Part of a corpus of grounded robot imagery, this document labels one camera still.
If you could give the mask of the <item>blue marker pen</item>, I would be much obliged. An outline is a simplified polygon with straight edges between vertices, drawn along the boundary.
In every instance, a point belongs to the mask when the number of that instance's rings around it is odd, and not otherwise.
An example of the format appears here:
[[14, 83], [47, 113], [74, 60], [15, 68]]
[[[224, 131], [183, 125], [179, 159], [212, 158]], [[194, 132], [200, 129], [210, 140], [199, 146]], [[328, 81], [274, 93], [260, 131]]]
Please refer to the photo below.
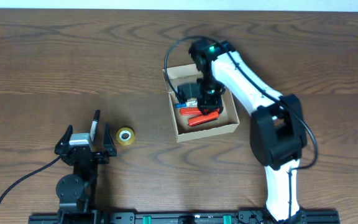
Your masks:
[[186, 108], [186, 107], [195, 107], [198, 102], [196, 100], [186, 101], [184, 103], [176, 103], [175, 108]]

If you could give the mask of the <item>black marker pen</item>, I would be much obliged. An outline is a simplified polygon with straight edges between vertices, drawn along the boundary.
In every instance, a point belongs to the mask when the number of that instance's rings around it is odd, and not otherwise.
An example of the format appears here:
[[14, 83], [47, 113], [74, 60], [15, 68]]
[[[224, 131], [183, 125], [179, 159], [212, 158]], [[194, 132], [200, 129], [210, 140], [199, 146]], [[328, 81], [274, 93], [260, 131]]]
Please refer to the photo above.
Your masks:
[[94, 138], [96, 135], [96, 130], [97, 130], [98, 123], [99, 123], [100, 112], [101, 112], [100, 110], [95, 111], [93, 121], [91, 124], [91, 129], [90, 129], [89, 135], [91, 137], [92, 142], [94, 142]]

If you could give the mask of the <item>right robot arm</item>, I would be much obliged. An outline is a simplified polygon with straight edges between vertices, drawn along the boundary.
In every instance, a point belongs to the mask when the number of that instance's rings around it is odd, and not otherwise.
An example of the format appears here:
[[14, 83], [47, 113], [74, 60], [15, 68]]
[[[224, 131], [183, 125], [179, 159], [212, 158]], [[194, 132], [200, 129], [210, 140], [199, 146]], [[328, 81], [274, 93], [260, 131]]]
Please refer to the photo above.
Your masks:
[[300, 100], [269, 87], [243, 61], [228, 41], [203, 37], [188, 50], [202, 78], [198, 109], [204, 115], [223, 110], [221, 95], [229, 90], [250, 116], [250, 146], [265, 169], [265, 207], [275, 222], [292, 223], [300, 211], [296, 199], [296, 172], [300, 169], [309, 127]]

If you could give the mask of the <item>yellow tape roll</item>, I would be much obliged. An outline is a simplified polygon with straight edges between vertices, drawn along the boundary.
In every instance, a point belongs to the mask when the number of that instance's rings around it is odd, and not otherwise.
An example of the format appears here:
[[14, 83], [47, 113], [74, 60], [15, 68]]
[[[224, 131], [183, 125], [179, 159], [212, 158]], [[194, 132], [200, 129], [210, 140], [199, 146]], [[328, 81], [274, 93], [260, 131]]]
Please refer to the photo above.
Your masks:
[[123, 127], [117, 131], [116, 139], [123, 146], [131, 145], [135, 141], [135, 132], [130, 127]]

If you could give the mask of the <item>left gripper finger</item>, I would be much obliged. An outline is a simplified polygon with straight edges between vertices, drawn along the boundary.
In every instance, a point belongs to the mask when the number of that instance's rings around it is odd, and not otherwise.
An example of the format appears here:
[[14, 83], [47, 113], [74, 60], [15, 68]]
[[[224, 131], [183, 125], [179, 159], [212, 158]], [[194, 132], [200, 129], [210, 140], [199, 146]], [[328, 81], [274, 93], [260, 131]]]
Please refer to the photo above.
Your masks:
[[103, 146], [104, 146], [104, 149], [107, 151], [115, 151], [116, 150], [116, 147], [115, 147], [114, 142], [111, 137], [110, 128], [109, 128], [108, 123], [105, 124], [104, 136], [103, 136]]
[[67, 127], [67, 130], [65, 131], [65, 134], [61, 137], [59, 142], [56, 144], [56, 149], [64, 149], [70, 145], [70, 138], [73, 134], [73, 126], [69, 125]]

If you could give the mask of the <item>red utility knife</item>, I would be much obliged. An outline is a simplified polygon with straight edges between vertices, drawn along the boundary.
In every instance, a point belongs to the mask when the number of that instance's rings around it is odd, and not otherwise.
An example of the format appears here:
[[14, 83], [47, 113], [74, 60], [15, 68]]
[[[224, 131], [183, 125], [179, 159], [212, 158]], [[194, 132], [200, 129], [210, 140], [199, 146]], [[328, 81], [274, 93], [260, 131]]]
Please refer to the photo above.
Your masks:
[[200, 110], [199, 108], [180, 108], [179, 113], [183, 116], [190, 116], [190, 115], [208, 115], [210, 113], [220, 114], [220, 109], [216, 110]]

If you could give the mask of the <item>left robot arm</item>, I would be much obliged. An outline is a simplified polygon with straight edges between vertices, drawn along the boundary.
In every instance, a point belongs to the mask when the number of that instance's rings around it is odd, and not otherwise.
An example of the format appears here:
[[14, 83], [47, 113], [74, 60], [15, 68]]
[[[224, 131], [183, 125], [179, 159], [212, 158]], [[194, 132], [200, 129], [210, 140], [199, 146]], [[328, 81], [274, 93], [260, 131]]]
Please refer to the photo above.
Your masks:
[[95, 205], [98, 166], [109, 163], [117, 156], [110, 129], [105, 125], [103, 151], [93, 149], [90, 133], [73, 133], [69, 126], [55, 146], [55, 154], [69, 166], [73, 173], [62, 177], [56, 186], [59, 198], [58, 223], [108, 223], [109, 216]]

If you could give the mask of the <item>red and chrome stapler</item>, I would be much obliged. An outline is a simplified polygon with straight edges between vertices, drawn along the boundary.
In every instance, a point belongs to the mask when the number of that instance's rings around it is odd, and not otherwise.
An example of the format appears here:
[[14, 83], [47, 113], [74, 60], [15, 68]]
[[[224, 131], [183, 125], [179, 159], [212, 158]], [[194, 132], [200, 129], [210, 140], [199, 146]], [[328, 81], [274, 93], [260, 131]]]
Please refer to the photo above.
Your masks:
[[218, 117], [219, 117], [219, 114], [216, 114], [216, 113], [210, 113], [208, 115], [196, 116], [196, 117], [190, 118], [188, 120], [188, 125], [190, 127], [197, 126], [197, 125], [200, 125], [200, 124], [203, 124], [203, 123], [214, 121]]

